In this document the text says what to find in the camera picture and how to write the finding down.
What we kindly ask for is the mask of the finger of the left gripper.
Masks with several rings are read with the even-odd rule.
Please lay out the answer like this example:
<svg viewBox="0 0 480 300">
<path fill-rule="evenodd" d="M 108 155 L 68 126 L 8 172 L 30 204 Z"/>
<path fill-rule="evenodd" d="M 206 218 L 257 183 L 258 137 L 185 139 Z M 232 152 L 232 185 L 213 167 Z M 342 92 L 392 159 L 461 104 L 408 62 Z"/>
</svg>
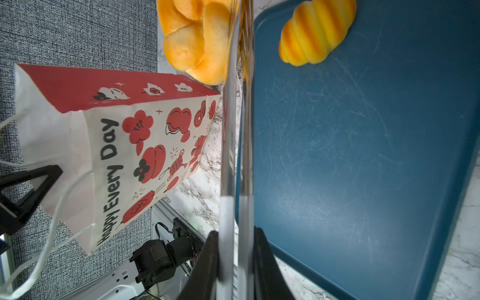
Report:
<svg viewBox="0 0 480 300">
<path fill-rule="evenodd" d="M 31 171 L 21 171 L 1 176 L 1 191 L 26 181 L 44 177 L 43 182 L 37 189 L 31 189 L 18 202 L 12 202 L 8 197 L 1 194 L 1 235 L 12 236 L 26 225 L 62 173 L 63 170 L 58 165 L 49 165 Z"/>
</svg>

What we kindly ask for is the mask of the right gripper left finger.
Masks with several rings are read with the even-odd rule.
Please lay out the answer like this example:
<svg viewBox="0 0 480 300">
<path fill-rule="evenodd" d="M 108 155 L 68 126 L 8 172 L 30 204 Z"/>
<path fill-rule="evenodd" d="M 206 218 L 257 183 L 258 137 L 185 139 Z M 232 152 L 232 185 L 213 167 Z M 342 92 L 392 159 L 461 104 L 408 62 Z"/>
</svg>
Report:
<svg viewBox="0 0 480 300">
<path fill-rule="evenodd" d="M 211 231 L 177 300 L 215 300 L 219 270 L 218 232 Z"/>
</svg>

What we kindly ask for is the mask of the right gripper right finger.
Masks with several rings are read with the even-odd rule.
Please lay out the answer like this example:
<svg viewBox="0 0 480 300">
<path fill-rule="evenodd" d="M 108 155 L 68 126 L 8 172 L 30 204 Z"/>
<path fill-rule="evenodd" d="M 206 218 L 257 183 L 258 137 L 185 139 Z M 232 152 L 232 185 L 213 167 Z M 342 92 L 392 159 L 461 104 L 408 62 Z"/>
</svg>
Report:
<svg viewBox="0 0 480 300">
<path fill-rule="evenodd" d="M 295 300 L 260 227 L 254 228 L 253 266 L 255 300 Z"/>
</svg>

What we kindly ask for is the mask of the red white paper gift bag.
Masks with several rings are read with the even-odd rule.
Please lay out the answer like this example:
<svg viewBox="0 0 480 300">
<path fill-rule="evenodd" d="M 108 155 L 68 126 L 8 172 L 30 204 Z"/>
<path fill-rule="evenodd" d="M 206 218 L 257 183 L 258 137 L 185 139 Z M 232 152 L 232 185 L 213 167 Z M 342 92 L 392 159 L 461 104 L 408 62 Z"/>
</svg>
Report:
<svg viewBox="0 0 480 300">
<path fill-rule="evenodd" d="M 38 280 L 64 222 L 93 253 L 198 168 L 220 94 L 178 74 L 17 64 L 16 121 L 24 167 L 61 171 L 41 207 L 52 216 Z"/>
</svg>

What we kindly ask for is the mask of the knot shaped bread roll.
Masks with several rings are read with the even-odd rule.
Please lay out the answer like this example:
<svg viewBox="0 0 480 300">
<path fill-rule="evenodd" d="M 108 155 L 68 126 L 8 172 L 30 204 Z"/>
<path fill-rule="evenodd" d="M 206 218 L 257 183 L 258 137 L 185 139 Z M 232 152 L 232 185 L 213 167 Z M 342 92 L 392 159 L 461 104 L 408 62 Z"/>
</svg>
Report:
<svg viewBox="0 0 480 300">
<path fill-rule="evenodd" d="M 164 55 L 177 71 L 210 86 L 226 81 L 232 1 L 156 1 Z"/>
</svg>

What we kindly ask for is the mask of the striped yellow bun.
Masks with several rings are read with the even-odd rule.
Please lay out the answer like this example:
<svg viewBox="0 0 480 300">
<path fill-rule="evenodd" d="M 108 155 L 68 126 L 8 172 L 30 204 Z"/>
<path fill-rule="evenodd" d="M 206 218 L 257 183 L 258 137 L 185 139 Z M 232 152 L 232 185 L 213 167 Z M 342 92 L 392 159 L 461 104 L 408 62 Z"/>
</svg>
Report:
<svg viewBox="0 0 480 300">
<path fill-rule="evenodd" d="M 296 67 L 323 62 L 345 40 L 356 11 L 356 0 L 303 1 L 281 31 L 281 60 Z"/>
</svg>

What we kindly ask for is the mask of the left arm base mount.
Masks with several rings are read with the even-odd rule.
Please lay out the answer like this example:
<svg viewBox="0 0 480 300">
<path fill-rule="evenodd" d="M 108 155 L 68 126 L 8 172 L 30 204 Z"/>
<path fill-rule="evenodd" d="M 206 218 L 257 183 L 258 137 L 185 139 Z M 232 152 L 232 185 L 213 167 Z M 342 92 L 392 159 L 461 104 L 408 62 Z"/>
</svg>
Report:
<svg viewBox="0 0 480 300">
<path fill-rule="evenodd" d="M 156 233 L 160 232 L 159 226 L 172 234 L 173 240 L 165 242 L 157 238 L 147 241 L 129 259 L 138 272 L 135 281 L 146 290 L 171 279 L 176 269 L 186 266 L 188 262 L 193 269 L 205 243 L 196 231 L 177 217 L 173 219 L 171 230 L 164 223 L 157 222 L 154 225 Z"/>
</svg>

